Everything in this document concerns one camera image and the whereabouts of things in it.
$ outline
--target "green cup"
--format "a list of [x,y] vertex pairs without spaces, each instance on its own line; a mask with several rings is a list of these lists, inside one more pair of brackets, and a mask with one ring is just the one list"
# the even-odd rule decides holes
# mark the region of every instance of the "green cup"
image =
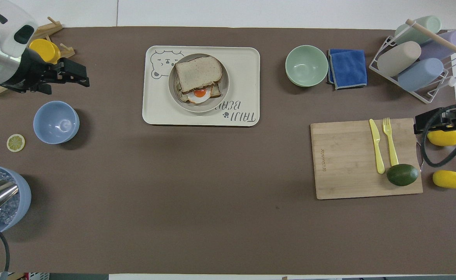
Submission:
[[[416,23],[425,27],[426,29],[430,30],[435,34],[437,34],[437,32],[439,32],[442,28],[441,21],[436,16],[424,16],[417,18],[414,21],[416,21]],[[409,25],[405,23],[397,27],[397,30],[395,30],[394,35],[397,36],[399,33],[401,33],[402,30],[405,30],[407,27],[409,27]],[[411,27],[408,30],[406,30],[406,32],[404,32],[402,35],[400,35],[400,37],[395,39],[395,43],[397,43],[397,45],[400,45],[408,41],[414,41],[421,45],[427,42],[429,39],[430,37]]]
[[319,84],[328,73],[328,60],[315,46],[298,46],[287,55],[285,61],[287,76],[299,87]]

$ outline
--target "knife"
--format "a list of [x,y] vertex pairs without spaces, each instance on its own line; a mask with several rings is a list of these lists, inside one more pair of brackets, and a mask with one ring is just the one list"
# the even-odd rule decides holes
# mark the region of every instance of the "knife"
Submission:
[[375,122],[370,119],[371,134],[373,136],[373,144],[375,145],[375,157],[377,160],[377,171],[380,174],[385,173],[385,166],[383,165],[382,154],[380,154],[380,148],[378,143],[380,143],[380,133],[378,132],[377,125]]

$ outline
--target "fork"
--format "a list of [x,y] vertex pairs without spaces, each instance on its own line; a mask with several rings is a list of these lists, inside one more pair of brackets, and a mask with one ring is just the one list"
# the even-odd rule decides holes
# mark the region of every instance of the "fork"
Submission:
[[384,118],[383,131],[388,138],[388,153],[390,154],[390,164],[391,166],[398,165],[399,160],[397,159],[397,153],[395,152],[395,147],[393,146],[392,125],[390,124],[390,117]]

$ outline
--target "yellow cap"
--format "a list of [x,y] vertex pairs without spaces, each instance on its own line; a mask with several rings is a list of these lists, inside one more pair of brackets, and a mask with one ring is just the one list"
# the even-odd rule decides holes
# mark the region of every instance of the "yellow cap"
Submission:
[[29,44],[29,48],[37,52],[45,62],[55,64],[60,59],[59,48],[48,40],[36,39]]

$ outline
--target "wooden cutting board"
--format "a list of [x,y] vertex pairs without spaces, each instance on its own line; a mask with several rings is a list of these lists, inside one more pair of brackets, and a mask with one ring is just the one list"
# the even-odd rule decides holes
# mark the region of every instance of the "wooden cutting board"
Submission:
[[[391,167],[382,120],[375,120],[385,170]],[[419,167],[413,119],[391,119],[399,163]],[[368,121],[311,124],[314,177],[318,199],[370,197],[422,193],[421,177],[407,186],[390,183],[377,172],[375,149]]]

